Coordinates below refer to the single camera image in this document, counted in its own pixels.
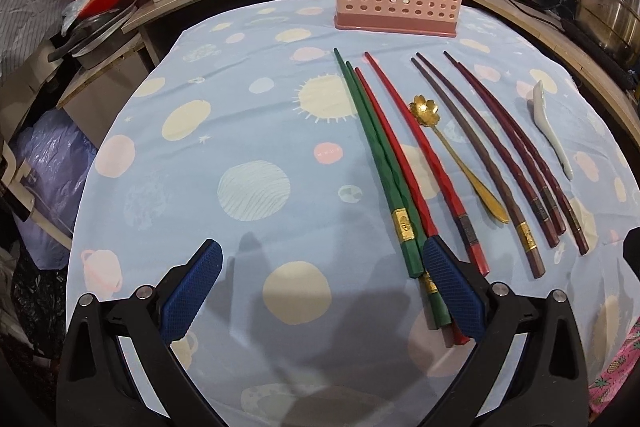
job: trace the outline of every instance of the blue tablecloth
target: blue tablecloth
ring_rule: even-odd
[[[414,427],[452,382],[472,343],[447,347],[407,277],[369,147],[331,50],[359,65],[388,115],[447,244],[458,232],[414,138],[368,64],[379,60],[402,97],[436,98],[410,63],[420,51],[469,97],[514,151],[486,106],[442,55],[475,70],[529,133],[577,211],[591,251],[567,232],[547,247],[526,200],[505,178],[546,266],[534,280],[513,225],[490,218],[430,130],[466,206],[490,281],[521,295],[564,289],[593,380],[640,315],[640,284],[622,240],[640,225],[640,191],[603,121],[569,74],[523,37],[463,7],[455,39],[338,31],[334,0],[281,0],[217,15],[185,31],[123,108],[88,176],[68,272],[68,316],[86,291],[129,296],[183,264],[204,239],[222,245],[223,272],[188,335],[172,346],[232,427]],[[532,123],[538,80],[573,182]],[[441,129],[492,190],[446,107]],[[494,152],[490,143],[485,145]],[[485,404],[513,373],[518,338]],[[162,410],[125,345],[146,402]]]

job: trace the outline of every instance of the spoon handle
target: spoon handle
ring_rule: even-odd
[[[469,180],[471,186],[478,194],[478,197],[486,207],[487,211],[489,211],[492,216],[495,217],[501,223],[508,223],[509,216],[507,211],[504,209],[498,198],[496,198],[492,192],[484,185],[478,177],[471,172],[471,169],[465,165],[465,163],[460,159],[460,156],[454,151],[453,147],[449,144],[444,135],[440,132],[440,130],[436,126],[431,127],[436,136],[440,139],[444,147],[449,151],[449,154],[453,158],[453,160],[458,164],[458,167],[464,172],[466,179]]]

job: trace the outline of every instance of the wooden counter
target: wooden counter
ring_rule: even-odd
[[[149,54],[157,64],[161,56],[154,49],[153,39],[146,31],[146,25],[162,25],[162,17],[177,12],[187,6],[204,0],[162,0],[158,3],[149,2],[133,14],[124,25],[124,31],[137,29],[142,35]],[[553,17],[534,12],[524,7],[527,12],[534,12],[551,22],[554,26],[540,22],[527,16],[506,0],[470,0],[490,10],[497,16],[517,26],[530,40],[542,45],[556,56],[556,60],[566,66],[574,75],[575,80],[584,84],[587,90],[603,105],[604,109],[620,125],[626,135],[630,137],[636,150],[640,152],[640,119],[636,114],[634,102],[609,77],[609,75],[581,48],[569,40],[559,28],[559,21]],[[202,13],[202,20],[212,14]]]

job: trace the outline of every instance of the planet pattern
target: planet pattern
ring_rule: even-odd
[[[532,226],[546,267],[544,278],[533,280],[513,226],[488,216],[433,132],[423,133],[474,225],[488,279],[520,295],[559,287],[571,296],[593,381],[640,315],[640,283],[619,268],[626,233],[640,223],[640,190],[606,124],[564,68],[483,12],[462,7],[458,36],[447,39],[334,30],[334,13],[335,0],[280,0],[219,14],[182,33],[116,118],[88,174],[68,269],[68,319],[86,291],[102,300],[127,298],[140,285],[156,285],[211,238],[222,247],[223,270],[171,349],[230,427],[418,425],[472,344],[453,347],[433,328],[423,289],[407,277],[332,50],[362,70],[440,236],[466,259],[415,137],[362,60],[369,51],[403,100],[437,98],[408,60],[420,51],[496,126],[442,55],[446,49],[523,126],[574,207],[590,252],[580,256],[570,232],[548,248]],[[238,34],[244,37],[234,42]],[[531,121],[527,99],[539,81],[575,172],[571,182]],[[436,101],[442,132],[490,185],[460,126]],[[504,163],[494,161],[534,223]],[[594,334],[596,322],[606,325],[604,334]],[[500,403],[515,367],[509,357],[487,410]],[[145,402],[163,413],[142,369],[131,370]]]

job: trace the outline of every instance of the pink circle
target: pink circle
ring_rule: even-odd
[[[136,157],[133,140],[124,134],[116,134],[105,141],[95,157],[95,170],[108,178],[122,176]]]
[[[324,165],[336,163],[342,158],[342,147],[331,142],[319,143],[314,149],[314,156],[318,162]]]

